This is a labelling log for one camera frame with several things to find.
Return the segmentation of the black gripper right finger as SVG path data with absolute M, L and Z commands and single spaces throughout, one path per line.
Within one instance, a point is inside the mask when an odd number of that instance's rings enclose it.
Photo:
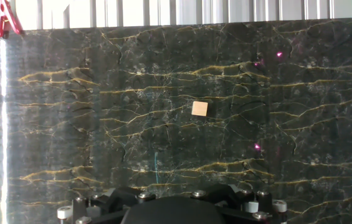
M 206 212 L 216 223 L 287 224 L 287 203 L 268 191 L 214 184 L 193 191 L 191 198 L 210 205 Z

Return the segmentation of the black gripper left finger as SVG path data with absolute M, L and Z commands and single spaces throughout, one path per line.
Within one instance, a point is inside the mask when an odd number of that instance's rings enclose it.
M 90 197 L 75 197 L 70 205 L 57 209 L 57 219 L 60 224 L 121 223 L 128 209 L 155 198 L 156 195 L 149 191 L 111 188 Z

